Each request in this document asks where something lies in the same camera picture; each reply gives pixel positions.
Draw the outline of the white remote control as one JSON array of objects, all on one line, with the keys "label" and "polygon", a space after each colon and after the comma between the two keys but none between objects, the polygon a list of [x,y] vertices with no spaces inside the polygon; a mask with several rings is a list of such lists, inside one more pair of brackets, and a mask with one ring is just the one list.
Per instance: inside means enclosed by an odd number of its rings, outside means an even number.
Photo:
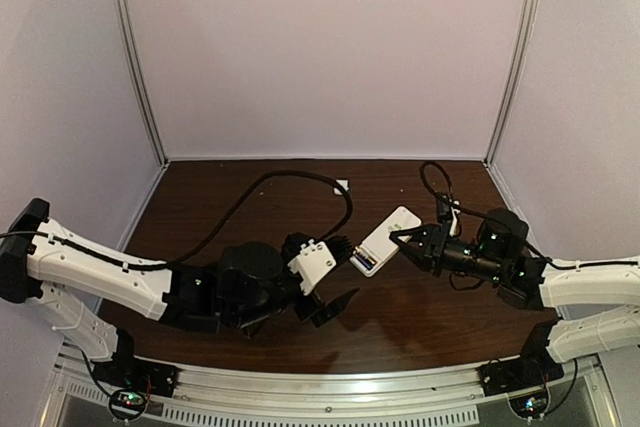
[{"label": "white remote control", "polygon": [[365,277],[373,277],[398,252],[398,248],[389,240],[389,234],[396,230],[419,227],[421,224],[422,220],[416,214],[405,206],[398,206],[360,244],[355,246],[376,261],[375,268],[366,270],[363,263],[354,256],[354,249],[350,262]]}]

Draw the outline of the purple AAA battery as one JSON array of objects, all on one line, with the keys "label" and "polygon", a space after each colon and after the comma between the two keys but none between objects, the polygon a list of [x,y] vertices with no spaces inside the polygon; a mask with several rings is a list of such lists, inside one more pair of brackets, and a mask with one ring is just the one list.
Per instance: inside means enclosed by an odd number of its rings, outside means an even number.
[{"label": "purple AAA battery", "polygon": [[375,268],[376,261],[374,259],[371,259],[369,256],[359,254],[358,258],[363,263],[366,270],[373,270]]}]

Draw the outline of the white battery cover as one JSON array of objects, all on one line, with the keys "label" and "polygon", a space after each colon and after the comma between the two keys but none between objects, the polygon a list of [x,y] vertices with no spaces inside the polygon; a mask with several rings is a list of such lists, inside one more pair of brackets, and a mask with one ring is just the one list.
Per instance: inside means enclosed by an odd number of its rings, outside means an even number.
[{"label": "white battery cover", "polygon": [[336,179],[336,187],[333,188],[333,193],[337,196],[342,196],[345,192],[350,190],[348,179]]}]

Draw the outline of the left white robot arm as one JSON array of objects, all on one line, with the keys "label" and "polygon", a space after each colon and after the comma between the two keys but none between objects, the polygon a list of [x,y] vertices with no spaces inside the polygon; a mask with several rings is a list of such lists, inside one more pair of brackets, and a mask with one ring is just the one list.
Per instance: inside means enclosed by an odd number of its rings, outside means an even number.
[{"label": "left white robot arm", "polygon": [[78,236],[32,199],[1,235],[1,297],[30,303],[55,331],[97,364],[130,364],[134,340],[100,320],[75,295],[83,291],[182,331],[216,333],[226,327],[255,335],[287,309],[320,327],[339,316],[355,295],[330,302],[315,289],[348,258],[342,236],[291,234],[281,249],[251,241],[224,248],[205,266],[125,254]]}]

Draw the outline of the gold black AAA battery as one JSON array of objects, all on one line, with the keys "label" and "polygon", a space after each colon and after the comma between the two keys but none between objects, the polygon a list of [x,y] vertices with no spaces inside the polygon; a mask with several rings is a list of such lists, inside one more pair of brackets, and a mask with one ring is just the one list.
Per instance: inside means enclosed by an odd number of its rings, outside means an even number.
[{"label": "gold black AAA battery", "polygon": [[365,253],[363,253],[359,247],[354,248],[354,256],[363,263],[369,262],[368,256]]}]

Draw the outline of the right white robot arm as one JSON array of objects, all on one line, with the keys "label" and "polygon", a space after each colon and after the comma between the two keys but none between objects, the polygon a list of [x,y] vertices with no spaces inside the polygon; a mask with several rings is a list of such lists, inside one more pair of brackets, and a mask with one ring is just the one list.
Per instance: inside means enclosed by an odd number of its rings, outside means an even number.
[{"label": "right white robot arm", "polygon": [[476,238],[454,236],[454,213],[437,223],[395,230],[389,239],[420,270],[444,271],[488,282],[506,304],[520,310],[604,305],[606,311],[561,318],[542,330],[535,355],[556,364],[639,342],[639,259],[548,260],[531,256],[528,225],[508,209],[482,217]]}]

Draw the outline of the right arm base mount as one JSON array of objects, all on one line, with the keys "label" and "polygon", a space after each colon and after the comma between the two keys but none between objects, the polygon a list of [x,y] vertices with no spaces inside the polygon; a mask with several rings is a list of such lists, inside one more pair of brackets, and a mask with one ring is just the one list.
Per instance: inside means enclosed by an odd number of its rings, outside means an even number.
[{"label": "right arm base mount", "polygon": [[484,395],[507,394],[511,411],[528,422],[542,420],[551,410],[549,383],[564,377],[562,365],[547,351],[548,337],[557,323],[535,325],[517,357],[492,359],[477,369]]}]

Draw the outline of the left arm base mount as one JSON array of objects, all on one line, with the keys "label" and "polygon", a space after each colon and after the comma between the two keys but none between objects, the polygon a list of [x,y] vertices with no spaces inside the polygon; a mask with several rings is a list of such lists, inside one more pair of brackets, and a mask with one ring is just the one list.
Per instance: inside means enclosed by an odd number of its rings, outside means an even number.
[{"label": "left arm base mount", "polygon": [[107,361],[90,361],[89,374],[113,418],[128,425],[146,412],[152,396],[173,396],[179,369],[136,357],[133,337],[124,329],[115,332],[115,350]]}]

